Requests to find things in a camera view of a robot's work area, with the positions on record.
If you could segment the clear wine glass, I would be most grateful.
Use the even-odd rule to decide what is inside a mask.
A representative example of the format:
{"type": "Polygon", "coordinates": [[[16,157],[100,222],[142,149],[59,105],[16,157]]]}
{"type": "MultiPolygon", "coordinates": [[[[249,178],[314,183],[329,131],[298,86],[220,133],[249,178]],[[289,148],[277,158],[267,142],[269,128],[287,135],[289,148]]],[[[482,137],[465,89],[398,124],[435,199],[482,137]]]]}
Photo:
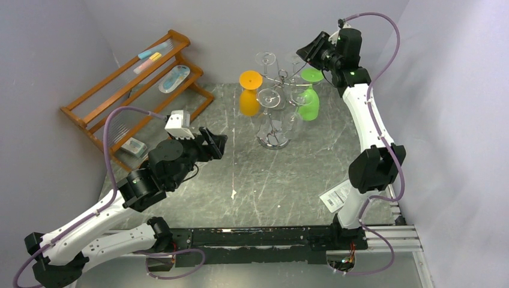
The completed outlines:
{"type": "Polygon", "coordinates": [[[275,130],[271,119],[271,112],[280,104],[281,97],[275,89],[265,88],[258,92],[257,101],[264,108],[262,113],[262,125],[258,132],[258,137],[260,139],[263,136],[268,138],[268,136],[272,135],[275,130]]]}
{"type": "Polygon", "coordinates": [[[300,104],[304,104],[304,100],[302,96],[299,96],[302,93],[304,88],[296,87],[293,88],[290,92],[290,108],[285,112],[283,121],[282,121],[282,133],[285,138],[289,140],[296,139],[300,132],[303,130],[304,121],[301,115],[298,113],[298,108],[300,104]]]}
{"type": "Polygon", "coordinates": [[[289,82],[291,85],[300,85],[303,84],[303,79],[300,76],[300,64],[302,62],[302,59],[295,53],[295,52],[289,52],[286,55],[286,60],[288,63],[292,64],[292,71],[291,76],[289,78],[289,82]]]}
{"type": "Polygon", "coordinates": [[[255,56],[255,61],[262,67],[262,75],[266,77],[268,75],[268,67],[276,62],[276,56],[272,52],[259,52],[255,56]]]}

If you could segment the green plastic wine glass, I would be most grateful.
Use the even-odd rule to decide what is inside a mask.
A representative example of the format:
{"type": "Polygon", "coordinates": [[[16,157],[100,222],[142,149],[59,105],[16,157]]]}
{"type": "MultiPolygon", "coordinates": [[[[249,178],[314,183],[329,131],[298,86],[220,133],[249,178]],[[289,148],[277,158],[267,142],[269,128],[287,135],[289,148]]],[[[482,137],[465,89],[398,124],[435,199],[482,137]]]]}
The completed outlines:
{"type": "Polygon", "coordinates": [[[310,84],[310,86],[306,86],[303,92],[299,94],[299,96],[303,97],[304,104],[300,104],[298,113],[301,115],[303,121],[313,121],[318,117],[320,108],[319,96],[313,85],[321,82],[324,76],[320,70],[305,68],[301,73],[301,78],[310,84]]]}

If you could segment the orange plastic wine glass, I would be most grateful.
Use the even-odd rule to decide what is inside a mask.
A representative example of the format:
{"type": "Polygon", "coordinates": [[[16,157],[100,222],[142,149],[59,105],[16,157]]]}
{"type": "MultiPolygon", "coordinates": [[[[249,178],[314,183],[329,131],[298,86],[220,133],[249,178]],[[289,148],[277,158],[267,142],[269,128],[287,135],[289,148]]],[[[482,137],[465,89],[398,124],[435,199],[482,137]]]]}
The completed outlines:
{"type": "Polygon", "coordinates": [[[248,70],[240,75],[239,84],[243,88],[239,96],[239,110],[244,116],[255,116],[261,106],[257,101],[257,94],[263,78],[257,71],[248,70]]]}

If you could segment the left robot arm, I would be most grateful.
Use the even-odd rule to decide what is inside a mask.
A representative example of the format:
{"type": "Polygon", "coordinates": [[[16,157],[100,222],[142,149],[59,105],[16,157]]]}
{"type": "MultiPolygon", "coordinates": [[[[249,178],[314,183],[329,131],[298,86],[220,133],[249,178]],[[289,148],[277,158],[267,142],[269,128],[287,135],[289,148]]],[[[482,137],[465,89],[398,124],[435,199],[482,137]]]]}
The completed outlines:
{"type": "Polygon", "coordinates": [[[161,217],[150,218],[126,233],[104,233],[165,199],[188,180],[198,162],[221,159],[226,142],[226,135],[213,134],[205,127],[184,137],[172,133],[93,207],[53,232],[28,235],[25,246],[38,285],[65,287],[93,266],[123,254],[172,248],[173,234],[161,217]]]}

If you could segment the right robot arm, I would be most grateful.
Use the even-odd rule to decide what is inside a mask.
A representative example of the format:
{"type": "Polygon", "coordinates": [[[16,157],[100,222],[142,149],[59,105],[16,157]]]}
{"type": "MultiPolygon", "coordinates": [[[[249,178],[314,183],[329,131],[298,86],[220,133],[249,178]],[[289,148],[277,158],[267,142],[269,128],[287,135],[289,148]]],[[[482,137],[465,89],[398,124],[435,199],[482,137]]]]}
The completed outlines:
{"type": "Polygon", "coordinates": [[[362,217],[370,200],[381,199],[402,169],[406,149],[396,145],[385,129],[372,91],[369,72],[360,66],[361,32],[339,29],[335,35],[322,31],[297,55],[320,72],[332,75],[332,84],[347,105],[360,140],[361,152],[350,164],[351,190],[330,225],[330,241],[346,248],[364,236],[362,217]]]}

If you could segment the chrome wine glass rack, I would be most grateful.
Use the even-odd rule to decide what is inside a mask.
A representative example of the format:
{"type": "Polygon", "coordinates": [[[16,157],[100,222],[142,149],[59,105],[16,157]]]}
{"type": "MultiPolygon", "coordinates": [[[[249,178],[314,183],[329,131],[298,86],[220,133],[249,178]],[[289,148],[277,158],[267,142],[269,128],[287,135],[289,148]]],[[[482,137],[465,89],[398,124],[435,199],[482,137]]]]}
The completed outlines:
{"type": "Polygon", "coordinates": [[[272,135],[269,135],[268,138],[265,138],[264,136],[260,139],[258,137],[258,132],[260,128],[258,129],[258,132],[256,133],[256,139],[261,145],[261,147],[269,150],[280,150],[288,146],[291,140],[285,138],[285,136],[282,133],[282,121],[285,115],[285,112],[290,108],[290,92],[293,88],[296,87],[302,87],[305,88],[306,86],[310,86],[308,83],[303,83],[300,85],[291,85],[289,82],[289,78],[291,76],[291,73],[288,73],[286,70],[280,68],[279,62],[276,59],[276,62],[273,65],[270,65],[268,67],[268,75],[266,77],[263,77],[264,83],[262,84],[259,91],[265,88],[271,88],[275,89],[281,97],[280,104],[273,109],[271,112],[271,119],[273,121],[274,125],[274,132],[272,135]]]}

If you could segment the wooden shelf rack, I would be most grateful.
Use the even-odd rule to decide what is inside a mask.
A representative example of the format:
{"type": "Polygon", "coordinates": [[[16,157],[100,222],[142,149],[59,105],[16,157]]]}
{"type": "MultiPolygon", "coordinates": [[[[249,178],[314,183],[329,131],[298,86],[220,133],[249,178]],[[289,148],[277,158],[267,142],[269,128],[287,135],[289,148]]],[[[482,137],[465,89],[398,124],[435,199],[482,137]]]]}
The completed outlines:
{"type": "Polygon", "coordinates": [[[205,99],[203,103],[190,114],[191,121],[194,121],[215,100],[215,97],[212,95],[212,93],[206,91],[203,89],[203,87],[196,83],[196,81],[203,76],[203,70],[186,59],[181,53],[182,50],[190,45],[189,38],[171,29],[167,32],[166,35],[153,43],[149,48],[155,48],[156,46],[163,43],[167,43],[169,45],[170,51],[156,59],[155,63],[151,64],[148,66],[148,68],[140,72],[140,74],[136,75],[134,79],[130,80],[125,85],[122,85],[119,89],[117,89],[115,93],[113,93],[103,103],[99,104],[98,107],[89,112],[86,116],[79,117],[73,112],[73,110],[76,109],[80,104],[84,103],[87,99],[98,93],[107,84],[122,76],[122,74],[125,73],[128,69],[132,68],[137,62],[140,61],[137,56],[117,69],[111,75],[107,76],[105,79],[96,84],[94,87],[78,97],[69,105],[60,107],[61,112],[65,114],[67,118],[69,118],[70,121],[72,121],[78,127],[78,129],[82,131],[101,152],[103,152],[104,155],[110,156],[111,160],[113,160],[117,165],[128,172],[133,170],[133,168],[117,158],[115,153],[121,148],[122,144],[124,144],[130,137],[138,133],[144,126],[149,123],[151,119],[149,116],[145,116],[133,128],[127,129],[125,134],[123,134],[118,141],[114,142],[112,146],[109,145],[108,149],[105,150],[104,141],[99,139],[95,134],[101,128],[106,128],[107,116],[103,117],[103,119],[99,120],[97,123],[91,126],[90,123],[95,121],[96,118],[106,113],[107,109],[111,108],[124,96],[126,96],[127,99],[124,100],[120,106],[129,106],[149,88],[158,83],[158,81],[167,75],[171,69],[176,68],[179,65],[185,65],[190,68],[190,75],[185,79],[185,81],[183,81],[182,84],[176,88],[176,90],[170,92],[169,96],[154,108],[154,113],[161,112],[186,89],[191,89],[205,99]]]}

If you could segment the blue toothbrush package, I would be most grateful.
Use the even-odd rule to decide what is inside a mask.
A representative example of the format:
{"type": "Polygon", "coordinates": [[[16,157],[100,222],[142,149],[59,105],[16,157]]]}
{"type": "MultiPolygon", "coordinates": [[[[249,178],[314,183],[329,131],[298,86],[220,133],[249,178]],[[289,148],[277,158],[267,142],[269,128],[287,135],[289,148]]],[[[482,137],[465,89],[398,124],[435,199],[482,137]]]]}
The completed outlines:
{"type": "Polygon", "coordinates": [[[177,65],[168,72],[158,84],[158,90],[169,94],[176,90],[180,84],[190,75],[190,68],[185,65],[177,65]]]}

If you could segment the small teal white box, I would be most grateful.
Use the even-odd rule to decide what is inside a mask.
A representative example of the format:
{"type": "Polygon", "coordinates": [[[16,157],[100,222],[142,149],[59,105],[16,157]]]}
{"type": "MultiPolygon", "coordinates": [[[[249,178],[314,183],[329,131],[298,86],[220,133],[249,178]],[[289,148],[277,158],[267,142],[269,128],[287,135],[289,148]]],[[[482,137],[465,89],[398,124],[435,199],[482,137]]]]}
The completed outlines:
{"type": "Polygon", "coordinates": [[[131,137],[121,145],[121,149],[134,157],[140,158],[146,152],[147,145],[140,140],[131,137]]]}

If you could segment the white paper label card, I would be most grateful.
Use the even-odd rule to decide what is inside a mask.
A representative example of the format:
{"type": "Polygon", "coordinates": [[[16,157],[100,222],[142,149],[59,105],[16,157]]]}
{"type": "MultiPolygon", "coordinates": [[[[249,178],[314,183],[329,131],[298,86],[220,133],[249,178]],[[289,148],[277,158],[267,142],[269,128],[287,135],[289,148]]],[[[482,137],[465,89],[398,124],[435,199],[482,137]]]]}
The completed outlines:
{"type": "Polygon", "coordinates": [[[335,213],[345,205],[351,188],[351,183],[347,179],[322,193],[319,199],[330,213],[335,213]]]}

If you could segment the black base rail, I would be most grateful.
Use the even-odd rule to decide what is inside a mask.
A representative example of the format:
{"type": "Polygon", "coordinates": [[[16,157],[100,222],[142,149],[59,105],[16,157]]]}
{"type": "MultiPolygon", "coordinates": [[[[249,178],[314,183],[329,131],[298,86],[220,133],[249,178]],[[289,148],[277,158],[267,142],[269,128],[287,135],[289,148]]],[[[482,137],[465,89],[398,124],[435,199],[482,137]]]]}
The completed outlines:
{"type": "Polygon", "coordinates": [[[337,223],[311,226],[173,228],[149,253],[179,252],[179,268],[242,263],[305,262],[325,264],[329,251],[366,250],[363,229],[337,223]]]}

